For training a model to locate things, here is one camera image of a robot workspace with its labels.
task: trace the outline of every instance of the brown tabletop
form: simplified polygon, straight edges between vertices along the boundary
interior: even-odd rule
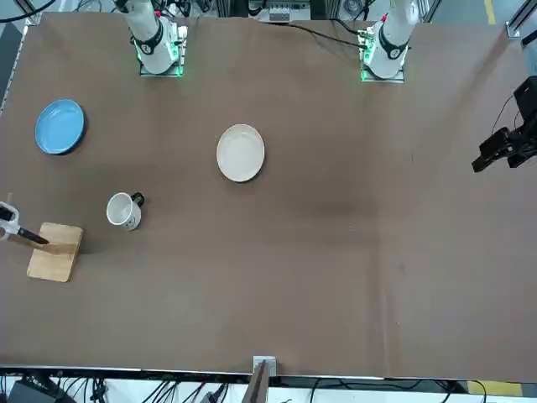
[[[535,380],[537,171],[471,167],[526,76],[504,28],[416,27],[394,85],[361,83],[355,49],[298,29],[189,25],[177,80],[138,77],[121,15],[29,29],[0,195],[28,229],[85,232],[66,284],[0,245],[0,362],[248,372],[274,355],[281,374]],[[87,117],[67,156],[34,140],[56,98]],[[235,123],[266,145],[246,184],[216,165]],[[146,196],[139,230],[108,224],[117,191]]]

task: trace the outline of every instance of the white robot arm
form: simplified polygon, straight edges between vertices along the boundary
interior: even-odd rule
[[[419,20],[415,0],[390,0],[388,14],[373,26],[373,43],[363,61],[376,77],[387,80],[402,69],[410,35]]]
[[[154,75],[166,72],[179,59],[177,25],[166,17],[157,17],[151,0],[114,2],[127,20],[143,66]]]

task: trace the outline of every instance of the black cable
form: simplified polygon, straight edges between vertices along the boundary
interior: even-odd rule
[[[310,403],[313,402],[313,395],[315,394],[315,389],[317,389],[317,386],[319,385],[319,383],[322,381],[322,379],[318,379],[315,381],[315,383],[313,384],[313,388],[311,388],[311,395],[310,395]]]
[[[78,6],[76,6],[76,8],[75,8],[74,11],[75,11],[76,13],[78,13],[79,11],[81,11],[81,7],[86,6],[87,4],[89,4],[89,3],[91,3],[91,2],[95,2],[95,1],[97,1],[97,2],[99,3],[99,13],[100,13],[100,12],[102,11],[102,3],[101,3],[101,0],[85,0],[85,1],[80,0],[80,1],[78,2]]]
[[[201,389],[203,389],[203,386],[205,386],[205,384],[205,382],[202,383],[198,389],[194,390],[192,393],[186,396],[186,399],[184,399],[181,403],[186,403],[192,396],[194,396],[194,398],[192,399],[192,403],[194,403],[194,400],[196,400],[196,397],[200,394]]]
[[[69,389],[72,388],[73,385],[74,385],[76,382],[78,382],[79,380],[81,380],[81,379],[82,379],[82,377],[80,377],[80,378],[76,378],[75,380],[73,380],[73,381],[70,383],[69,387],[68,387],[67,389],[64,390],[64,394],[63,394],[63,396],[61,396],[60,402],[62,402],[62,401],[65,399],[65,397],[67,396],[67,392],[69,392]]]
[[[456,388],[456,384],[453,384],[453,385],[451,386],[451,388],[447,391],[447,395],[446,395],[446,397],[444,398],[444,400],[442,401],[442,403],[446,403],[446,402],[449,400],[451,394],[455,391],[455,388]]]
[[[86,403],[87,386],[88,386],[89,383],[90,383],[90,379],[87,378],[87,379],[86,379],[85,386],[84,386],[84,403]]]
[[[248,6],[248,14],[251,15],[252,17],[255,17],[256,15],[261,13],[261,11],[264,10],[267,7],[267,0],[263,0],[263,2],[261,3],[261,7],[257,7],[254,10],[250,9],[248,0],[246,0],[246,4]]]
[[[421,382],[423,382],[424,380],[423,379],[420,379],[418,381],[416,381],[414,384],[412,384],[411,386],[401,386],[401,385],[393,385],[393,384],[373,384],[373,383],[365,383],[365,382],[345,382],[341,379],[338,380],[339,381],[339,384],[335,384],[335,385],[327,385],[327,386],[323,386],[323,388],[326,388],[326,389],[331,389],[331,388],[336,388],[336,387],[339,387],[339,386],[342,386],[342,385],[355,385],[355,386],[368,386],[368,387],[383,387],[383,388],[394,388],[394,389],[397,389],[397,390],[412,390],[414,388],[416,388],[416,386],[418,386]]]
[[[154,388],[153,391],[151,392],[151,394],[150,394],[148,397],[146,397],[146,398],[142,401],[142,403],[147,403],[147,402],[149,401],[149,399],[151,399],[151,398],[153,397],[153,395],[154,395],[155,393],[157,393],[157,391],[159,391],[160,388],[162,388],[162,387],[164,387],[164,381],[163,381],[163,382],[160,382],[159,386],[157,386],[156,388]]]
[[[339,18],[330,18],[330,20],[340,24],[348,33],[358,35],[358,31],[356,31],[355,29],[352,29],[351,27],[349,27],[347,24],[345,24]]]
[[[224,390],[224,396],[222,396],[222,400],[220,400],[220,403],[224,403],[224,400],[226,399],[228,390],[229,390],[229,384],[226,384],[226,390]]]
[[[485,385],[482,384],[479,380],[469,380],[468,382],[475,382],[476,384],[480,384],[483,388],[483,403],[487,403],[487,390],[485,389]]]
[[[363,20],[366,21],[368,19],[369,15],[369,8],[375,3],[377,0],[366,0],[366,4],[362,7],[360,11],[354,16],[352,19],[353,21],[356,21],[358,17],[360,17],[360,14],[363,13]]]
[[[168,385],[169,385],[169,381],[166,380],[164,382],[164,387],[161,390],[159,390],[159,393],[157,393],[155,397],[153,398],[153,403],[160,402],[162,400],[162,396],[166,396],[166,393],[168,393],[168,390],[166,389]]]
[[[518,111],[517,114],[514,115],[513,130],[515,130],[517,128],[517,117],[519,116],[519,114],[520,114],[520,111]]]
[[[25,19],[25,18],[28,18],[28,17],[32,17],[34,16],[35,14],[38,14],[38,13],[41,13],[43,10],[45,10],[46,8],[50,7],[52,4],[54,4],[57,0],[50,0],[48,3],[46,3],[44,6],[41,6],[39,8],[36,8],[33,12],[31,13],[26,13],[26,14],[23,14],[23,15],[18,15],[17,17],[10,17],[10,18],[4,18],[4,19],[0,19],[0,24],[7,24],[7,23],[12,23],[13,21],[20,21],[21,19]]]
[[[84,382],[81,383],[81,385],[78,387],[78,389],[76,390],[75,394],[72,396],[73,399],[75,398],[76,395],[78,395],[78,392],[81,391],[82,389],[82,386],[84,386]]]
[[[55,399],[58,399],[58,394],[60,393],[61,389],[61,373],[58,375],[58,384],[56,385],[56,396]]]
[[[329,39],[329,40],[333,40],[335,42],[339,42],[340,44],[348,44],[350,46],[354,46],[354,47],[359,48],[359,49],[364,49],[365,50],[365,49],[368,48],[364,44],[354,44],[353,42],[348,42],[348,41],[343,40],[343,39],[334,38],[333,36],[329,36],[329,35],[323,34],[321,32],[314,31],[313,29],[302,27],[300,25],[294,25],[294,24],[277,24],[277,25],[281,25],[283,27],[293,27],[293,28],[297,28],[297,29],[302,29],[303,31],[309,32],[310,34],[317,35],[317,36],[320,36],[322,38],[326,38],[326,39]]]
[[[171,393],[171,403],[174,403],[175,398],[175,391],[177,390],[177,386],[179,386],[179,381],[177,382],[177,385],[174,387],[174,391]]]
[[[438,379],[433,379],[432,381],[439,385],[445,391],[449,391],[451,389],[449,385],[442,384],[442,382]]]
[[[502,110],[500,111],[500,114],[496,118],[496,122],[494,122],[493,129],[490,131],[491,136],[494,134],[494,129],[496,128],[496,123],[498,123],[498,120],[500,120],[500,116],[502,116],[502,112],[505,109],[505,106],[507,105],[507,102],[509,102],[513,97],[514,97],[514,94],[511,97],[507,98],[507,101],[503,104]]]

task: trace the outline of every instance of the electronic equipment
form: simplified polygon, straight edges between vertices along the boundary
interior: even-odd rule
[[[514,99],[524,122],[513,130],[500,128],[483,141],[481,155],[472,162],[474,172],[501,158],[507,158],[509,167],[516,168],[537,154],[537,76],[526,79],[514,91]]]
[[[27,380],[18,380],[9,393],[8,403],[76,403],[62,389],[48,389]]]

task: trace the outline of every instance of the white mug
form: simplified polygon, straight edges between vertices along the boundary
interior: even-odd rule
[[[132,196],[122,191],[116,193],[108,202],[108,221],[111,225],[116,225],[127,231],[133,231],[138,227],[142,219],[140,207],[143,202],[145,202],[145,199],[139,191]]]

